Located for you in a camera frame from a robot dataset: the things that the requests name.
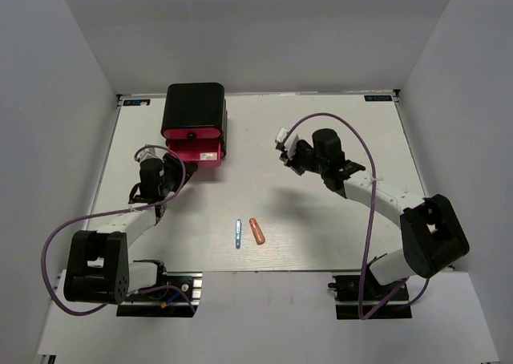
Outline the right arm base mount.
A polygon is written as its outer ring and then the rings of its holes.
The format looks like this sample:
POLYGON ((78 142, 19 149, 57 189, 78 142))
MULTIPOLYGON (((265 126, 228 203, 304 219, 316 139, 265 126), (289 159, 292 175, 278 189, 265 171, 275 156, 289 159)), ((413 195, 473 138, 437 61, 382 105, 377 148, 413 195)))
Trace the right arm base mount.
MULTIPOLYGON (((359 281, 360 275, 352 272, 333 276, 331 282, 328 283, 328 289, 332 290, 334 294, 337 320, 359 319, 357 307, 359 281)), ((371 274, 367 273, 363 292, 363 313, 370 312, 399 283, 400 281, 394 281, 388 285, 379 285, 371 274)), ((370 318, 382 320, 411 319, 412 312, 408 305, 409 301, 410 296, 407 286, 402 283, 402 286, 394 293, 392 298, 370 318)))

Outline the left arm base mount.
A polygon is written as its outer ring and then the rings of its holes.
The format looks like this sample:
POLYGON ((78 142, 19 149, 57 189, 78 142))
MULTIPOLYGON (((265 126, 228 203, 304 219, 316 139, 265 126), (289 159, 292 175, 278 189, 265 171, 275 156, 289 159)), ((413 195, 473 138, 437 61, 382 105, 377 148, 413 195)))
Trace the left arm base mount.
POLYGON ((202 282, 202 273, 163 272, 151 292, 130 294, 116 316, 191 318, 200 304, 202 282))

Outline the pink drawer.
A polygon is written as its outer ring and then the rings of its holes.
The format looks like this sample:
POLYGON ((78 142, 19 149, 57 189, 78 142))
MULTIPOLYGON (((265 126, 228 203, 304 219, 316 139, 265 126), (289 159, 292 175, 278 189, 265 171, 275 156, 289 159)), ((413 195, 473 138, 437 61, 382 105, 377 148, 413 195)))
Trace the pink drawer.
POLYGON ((222 132, 214 127, 172 128, 162 131, 166 140, 214 140, 222 136, 222 132))
POLYGON ((221 166, 224 150, 219 140, 166 140, 166 145, 184 162, 197 164, 199 168, 216 168, 221 166), (217 152, 218 160, 201 161, 201 152, 217 152))

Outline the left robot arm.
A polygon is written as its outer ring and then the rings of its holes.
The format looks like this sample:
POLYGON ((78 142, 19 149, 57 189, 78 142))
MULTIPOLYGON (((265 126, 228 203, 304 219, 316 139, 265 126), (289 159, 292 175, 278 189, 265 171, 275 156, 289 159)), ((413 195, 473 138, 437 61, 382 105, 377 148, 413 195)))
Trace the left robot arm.
POLYGON ((162 201, 177 193, 197 170, 197 164, 182 164, 170 155, 141 160, 139 183, 129 193, 131 211, 72 237, 64 297, 68 301, 115 305, 141 289, 150 298, 164 297, 170 282, 162 274, 164 264, 157 260, 129 261, 128 249, 158 225, 167 208, 162 201))

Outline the white eraser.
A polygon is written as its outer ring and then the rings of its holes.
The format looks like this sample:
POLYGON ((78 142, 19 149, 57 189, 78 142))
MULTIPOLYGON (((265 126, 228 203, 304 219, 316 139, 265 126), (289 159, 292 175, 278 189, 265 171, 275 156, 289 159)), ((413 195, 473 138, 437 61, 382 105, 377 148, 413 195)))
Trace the white eraser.
POLYGON ((201 161, 218 160, 218 153, 217 152, 201 152, 200 153, 200 160, 201 161))

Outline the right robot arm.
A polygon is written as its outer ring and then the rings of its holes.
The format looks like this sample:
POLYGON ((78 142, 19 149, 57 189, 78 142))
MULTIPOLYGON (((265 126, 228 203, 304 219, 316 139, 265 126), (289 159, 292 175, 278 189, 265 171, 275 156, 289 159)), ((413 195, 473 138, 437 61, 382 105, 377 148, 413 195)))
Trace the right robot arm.
POLYGON ((469 253, 448 198, 440 194, 423 198, 375 180, 364 166, 346 159, 332 129, 315 131, 312 140, 308 143, 280 129, 275 143, 284 165, 298 175, 318 174, 330 191, 374 208, 401 231, 402 247, 367 265, 362 288, 368 297, 379 299, 390 291, 391 283, 414 275, 431 278, 469 253))

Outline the pink top drawer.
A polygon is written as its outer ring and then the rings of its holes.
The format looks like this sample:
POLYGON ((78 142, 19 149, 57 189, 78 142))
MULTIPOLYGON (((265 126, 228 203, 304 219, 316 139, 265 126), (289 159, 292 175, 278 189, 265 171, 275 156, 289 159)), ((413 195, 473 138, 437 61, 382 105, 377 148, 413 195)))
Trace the pink top drawer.
POLYGON ((166 140, 214 140, 222 136, 222 132, 214 127, 172 128, 162 131, 166 140))

